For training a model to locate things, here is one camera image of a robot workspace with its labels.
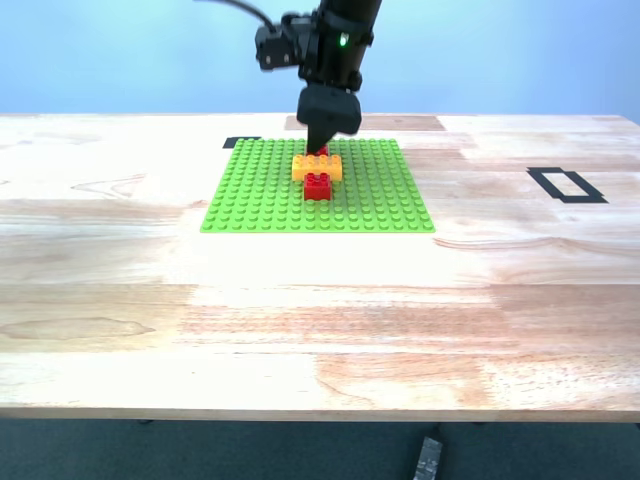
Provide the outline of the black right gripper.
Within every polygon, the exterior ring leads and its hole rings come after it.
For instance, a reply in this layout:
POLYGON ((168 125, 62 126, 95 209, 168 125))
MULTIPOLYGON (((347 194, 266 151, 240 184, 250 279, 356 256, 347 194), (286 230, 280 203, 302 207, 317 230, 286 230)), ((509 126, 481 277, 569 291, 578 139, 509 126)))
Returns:
POLYGON ((361 105, 353 93, 362 85, 366 47, 328 47, 309 51, 298 76, 308 83, 300 93, 297 121, 307 127, 307 152, 316 153, 336 134, 355 135, 361 105))

